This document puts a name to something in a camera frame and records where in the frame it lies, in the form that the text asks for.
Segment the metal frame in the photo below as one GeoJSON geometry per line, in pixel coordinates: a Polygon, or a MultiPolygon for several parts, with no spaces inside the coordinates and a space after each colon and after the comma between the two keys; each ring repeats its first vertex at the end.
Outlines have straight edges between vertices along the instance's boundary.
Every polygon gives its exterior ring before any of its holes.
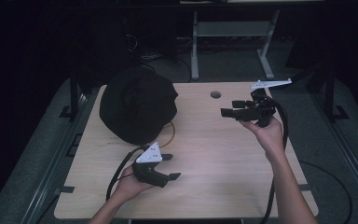
{"type": "Polygon", "coordinates": [[[341,149],[341,153],[344,157],[344,160],[348,164],[348,167],[352,171],[353,176],[358,184],[358,160],[353,154],[353,149],[345,140],[345,136],[342,134],[341,130],[338,128],[336,123],[333,120],[331,120],[331,115],[326,113],[325,111],[326,105],[324,104],[323,100],[320,97],[316,96],[315,94],[312,94],[311,96],[313,102],[317,105],[317,108],[319,108],[319,112],[322,115],[322,118],[326,126],[329,128],[330,132],[335,137],[336,142],[338,143],[339,148],[341,149]]]}
{"type": "Polygon", "coordinates": [[[88,99],[85,95],[81,94],[79,100],[77,101],[76,108],[78,108],[78,113],[75,114],[74,120],[68,122],[68,127],[65,135],[62,137],[59,146],[54,152],[53,158],[48,165],[48,169],[44,173],[42,180],[37,186],[33,199],[31,200],[27,211],[22,217],[21,223],[36,223],[38,216],[40,214],[40,208],[42,207],[43,202],[45,201],[48,189],[52,183],[53,178],[57,172],[57,167],[59,166],[62,158],[65,156],[66,150],[72,144],[73,136],[76,135],[76,130],[78,128],[79,120],[82,119],[83,108],[85,107],[88,99]]]}
{"type": "Polygon", "coordinates": [[[191,78],[200,78],[199,62],[197,56],[198,36],[265,36],[266,42],[262,49],[257,50],[257,56],[263,66],[267,79],[274,79],[274,75],[267,60],[267,51],[274,34],[280,10],[275,10],[270,21],[198,21],[198,12],[194,11],[193,20],[193,48],[191,51],[191,78]]]}

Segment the person's right hand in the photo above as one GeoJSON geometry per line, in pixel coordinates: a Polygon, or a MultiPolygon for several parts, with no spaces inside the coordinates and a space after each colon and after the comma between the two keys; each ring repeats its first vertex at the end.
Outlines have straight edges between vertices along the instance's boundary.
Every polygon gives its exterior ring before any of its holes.
{"type": "Polygon", "coordinates": [[[266,157],[270,162],[284,156],[282,125],[277,119],[271,117],[269,125],[264,128],[252,122],[240,121],[240,124],[255,134],[257,141],[266,151],[266,157]]]}

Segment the table top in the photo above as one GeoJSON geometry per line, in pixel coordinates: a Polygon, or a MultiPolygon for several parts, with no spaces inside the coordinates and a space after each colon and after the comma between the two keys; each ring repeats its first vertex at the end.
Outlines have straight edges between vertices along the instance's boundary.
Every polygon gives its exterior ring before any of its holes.
{"type": "MultiPolygon", "coordinates": [[[[173,154],[173,158],[163,161],[156,170],[182,174],[165,188],[153,188],[125,203],[116,217],[264,216],[273,177],[264,150],[251,132],[235,119],[222,118],[220,114],[220,108],[231,108],[233,100],[252,100],[250,84],[174,84],[179,94],[175,100],[178,112],[172,121],[175,133],[173,140],[161,149],[161,153],[173,154]],[[219,91],[221,97],[214,99],[212,91],[219,91]]],[[[54,212],[57,218],[92,217],[103,205],[116,169],[128,152],[136,148],[115,136],[101,121],[99,105],[103,90],[101,87],[64,184],[75,189],[73,193],[61,193],[54,212]]],[[[156,141],[163,146],[172,135],[173,126],[167,125],[156,141]]],[[[298,184],[307,184],[290,140],[286,154],[298,184]]],[[[311,192],[303,191],[303,195],[317,215],[318,207],[311,192]]],[[[270,216],[277,215],[274,203],[270,216]]]]}

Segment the black cable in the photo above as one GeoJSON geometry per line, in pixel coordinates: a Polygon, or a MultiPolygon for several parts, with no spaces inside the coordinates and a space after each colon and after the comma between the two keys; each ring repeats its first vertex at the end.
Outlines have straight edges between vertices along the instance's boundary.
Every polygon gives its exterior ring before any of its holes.
{"type": "Polygon", "coordinates": [[[205,43],[200,43],[200,49],[198,50],[199,54],[217,54],[230,49],[230,45],[227,42],[222,41],[220,39],[216,40],[215,38],[209,43],[207,42],[206,47],[204,46],[204,44],[205,43]]]}
{"type": "Polygon", "coordinates": [[[149,65],[146,63],[141,63],[140,65],[145,66],[145,67],[149,68],[153,73],[156,73],[156,69],[152,65],[149,65]]]}
{"type": "Polygon", "coordinates": [[[118,181],[118,176],[120,175],[121,171],[123,170],[124,166],[126,165],[127,161],[130,160],[131,156],[133,155],[133,153],[135,153],[136,151],[142,149],[145,150],[148,148],[148,145],[146,146],[141,146],[141,147],[137,147],[136,149],[134,149],[133,151],[129,152],[129,154],[127,154],[126,158],[124,158],[124,160],[121,162],[121,164],[118,166],[115,175],[113,175],[112,180],[109,183],[109,186],[107,188],[107,192],[106,192],[106,200],[108,200],[110,198],[111,192],[112,192],[112,187],[115,185],[115,183],[118,181]]]}
{"type": "Polygon", "coordinates": [[[183,39],[189,39],[189,41],[187,41],[185,44],[182,44],[181,46],[176,48],[177,54],[190,52],[192,49],[193,38],[192,37],[189,37],[189,38],[184,37],[183,39]]]}
{"type": "Polygon", "coordinates": [[[183,61],[182,59],[178,59],[178,58],[177,58],[176,61],[183,63],[183,64],[187,67],[187,70],[188,70],[188,73],[189,73],[189,78],[188,78],[187,83],[190,83],[190,82],[191,82],[191,78],[192,78],[190,66],[188,66],[188,64],[187,64],[185,61],[183,61]]]}
{"type": "Polygon", "coordinates": [[[128,176],[130,176],[130,175],[133,175],[133,173],[132,173],[132,174],[129,174],[129,175],[124,175],[124,176],[122,176],[121,178],[119,178],[118,180],[124,179],[125,177],[128,177],[128,176]]]}
{"type": "Polygon", "coordinates": [[[335,175],[331,174],[330,172],[328,172],[327,170],[325,170],[324,168],[320,167],[320,166],[317,166],[315,164],[312,164],[312,163],[309,163],[307,161],[301,161],[301,160],[298,160],[299,162],[301,163],[304,163],[304,164],[307,164],[308,166],[312,166],[316,169],[319,169],[321,170],[322,172],[326,173],[327,175],[330,175],[331,177],[333,177],[337,182],[338,184],[344,189],[346,195],[347,195],[347,198],[348,198],[348,203],[349,203],[349,211],[348,211],[348,216],[347,218],[345,219],[344,221],[344,224],[347,224],[349,223],[349,221],[351,220],[351,216],[352,216],[352,209],[353,209],[353,202],[352,202],[352,199],[351,199],[351,194],[350,192],[347,190],[347,188],[345,188],[345,185],[342,183],[342,181],[340,181],[335,175]]]}
{"type": "MultiPolygon", "coordinates": [[[[284,111],[283,107],[278,102],[276,102],[275,100],[273,100],[271,97],[269,97],[267,95],[265,95],[264,97],[268,98],[271,102],[273,102],[273,104],[277,108],[278,113],[281,117],[282,125],[283,125],[283,136],[282,136],[283,149],[286,149],[287,138],[289,136],[287,114],[284,111]]],[[[266,210],[266,213],[265,213],[263,219],[261,219],[260,224],[265,224],[267,222],[267,220],[269,219],[269,215],[270,215],[271,209],[272,209],[272,203],[274,202],[274,194],[275,194],[275,186],[274,186],[274,178],[272,178],[271,188],[269,190],[269,196],[268,196],[267,210],[266,210]]]]}

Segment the table leg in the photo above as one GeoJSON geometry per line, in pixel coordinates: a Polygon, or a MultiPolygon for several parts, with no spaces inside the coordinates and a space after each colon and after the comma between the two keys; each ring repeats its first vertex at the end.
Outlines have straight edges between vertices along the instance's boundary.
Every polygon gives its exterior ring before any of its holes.
{"type": "Polygon", "coordinates": [[[194,12],[193,20],[193,50],[191,51],[191,78],[198,80],[199,76],[199,60],[197,58],[197,11],[194,12]]]}
{"type": "Polygon", "coordinates": [[[269,49],[269,43],[271,42],[272,35],[274,34],[275,25],[279,17],[280,10],[276,10],[272,16],[272,19],[269,23],[266,43],[262,49],[257,50],[258,58],[260,59],[261,65],[263,66],[264,73],[266,74],[267,79],[274,79],[274,74],[272,73],[271,67],[269,66],[269,61],[267,60],[267,51],[269,49]]]}

